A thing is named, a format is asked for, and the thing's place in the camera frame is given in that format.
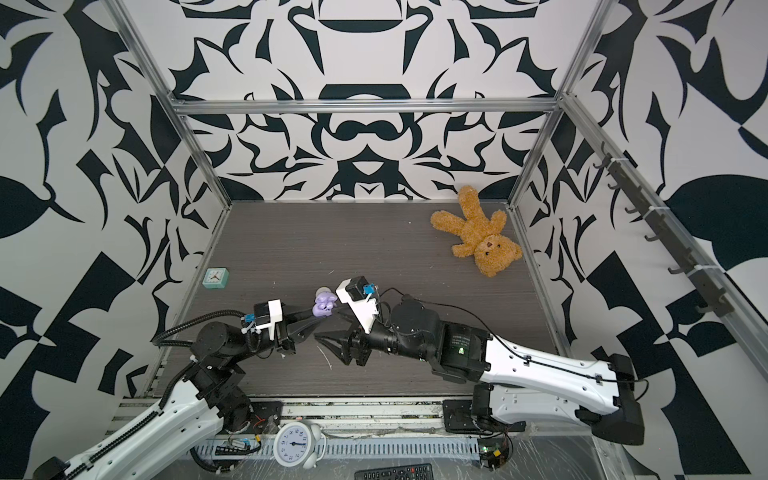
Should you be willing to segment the purple earbud charging case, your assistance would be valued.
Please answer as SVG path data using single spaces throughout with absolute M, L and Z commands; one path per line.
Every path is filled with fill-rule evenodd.
M 320 295 L 315 293 L 314 306 L 312 307 L 314 317 L 330 317 L 333 314 L 337 301 L 338 297 L 333 291 L 332 293 L 322 293 Z

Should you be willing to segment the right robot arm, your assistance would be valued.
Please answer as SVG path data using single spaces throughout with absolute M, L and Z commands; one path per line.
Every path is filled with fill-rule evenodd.
M 645 440 L 632 360 L 579 360 L 522 347 L 487 329 L 445 321 L 425 303 L 403 296 L 387 321 L 367 302 L 347 330 L 316 334 L 344 364 L 363 366 L 374 351 L 427 363 L 446 381 L 472 383 L 472 418 L 481 430 L 563 418 L 600 439 L 638 446 Z

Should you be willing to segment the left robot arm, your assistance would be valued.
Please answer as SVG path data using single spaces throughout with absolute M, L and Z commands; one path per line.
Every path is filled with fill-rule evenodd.
M 292 353 L 326 315 L 318 307 L 288 310 L 280 301 L 252 314 L 232 309 L 198 316 L 157 334 L 156 346 L 178 346 L 177 334 L 201 329 L 184 342 L 190 361 L 160 399 L 95 446 L 62 460 L 52 457 L 36 479 L 151 479 L 201 442 L 252 423 L 253 410 L 239 383 L 240 362 L 263 352 Z

